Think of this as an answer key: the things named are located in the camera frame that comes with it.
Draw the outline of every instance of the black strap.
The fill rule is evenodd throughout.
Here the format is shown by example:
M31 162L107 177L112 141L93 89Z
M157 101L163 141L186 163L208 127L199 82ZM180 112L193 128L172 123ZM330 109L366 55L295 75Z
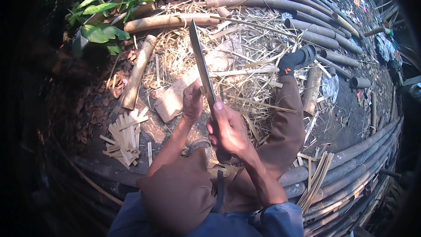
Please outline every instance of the black strap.
M219 213L219 210L224 203L224 173L222 171L218 171L218 196L216 197L216 203L213 206L210 212Z

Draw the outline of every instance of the bamboo stack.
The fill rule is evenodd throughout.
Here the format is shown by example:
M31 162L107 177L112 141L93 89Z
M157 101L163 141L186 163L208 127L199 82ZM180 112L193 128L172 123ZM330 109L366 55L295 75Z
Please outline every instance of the bamboo stack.
M100 138L107 142L107 150L102 153L117 159L127 169L130 169L131 164L136 166L136 159L140 155L140 123L148 120L148 116L145 116L147 111L148 108L145 107L140 115L139 109L134 109L130 114L125 112L117 117L115 123L109 124L108 131L113 139L100 135Z

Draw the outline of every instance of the brown pants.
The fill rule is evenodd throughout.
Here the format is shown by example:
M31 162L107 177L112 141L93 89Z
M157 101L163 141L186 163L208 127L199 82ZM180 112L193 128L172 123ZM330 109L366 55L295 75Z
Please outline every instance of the brown pants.
M304 143L303 105L293 76L278 80L278 107L297 110L297 114L275 110L272 133L257 148L260 160L271 175L279 179L291 166ZM186 234L199 226L213 205L215 188L206 171L206 156L197 149L188 158L163 165L137 185L150 221L158 227ZM224 203L220 213L250 212L261 208L256 189L245 168L224 178Z

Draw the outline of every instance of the bundle of bamboo sticks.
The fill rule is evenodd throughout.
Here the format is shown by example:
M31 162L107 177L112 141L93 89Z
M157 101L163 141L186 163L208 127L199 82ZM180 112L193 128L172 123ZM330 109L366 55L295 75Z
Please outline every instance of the bundle of bamboo sticks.
M148 120L148 116L145 116L147 111L148 108L145 107L139 115L139 109L120 114L115 123L108 126L108 130L114 139L109 139L103 135L99 136L107 142L107 150L102 151L102 153L117 159L127 169L130 169L131 164L136 166L136 159L140 155L140 123Z
M309 168L309 184L307 191L303 193L300 200L297 202L297 205L301 207L303 214L308 212L310 205L316 196L316 193L318 192L323 180L325 179L326 173L329 170L334 155L335 154L327 153L326 151L323 152L322 158L320 159L319 165L317 166L313 177L311 174L311 168Z

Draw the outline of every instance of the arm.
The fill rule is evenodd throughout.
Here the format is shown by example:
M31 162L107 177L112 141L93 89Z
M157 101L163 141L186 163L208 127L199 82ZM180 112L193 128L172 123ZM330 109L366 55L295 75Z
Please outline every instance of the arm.
M213 135L212 125L208 120L206 126L210 134L209 140L213 145L221 143L231 155L237 156L244 163L262 207L268 208L273 204L287 202L285 190L267 172L251 144L241 115L222 102L215 103L213 110L220 129L220 137Z
M184 89L183 115L180 123L168 142L164 145L158 155L156 155L146 176L152 176L163 164L170 164L180 157L190 129L192 129L194 122L196 122L202 114L203 98L200 92L201 85L200 79L197 79Z

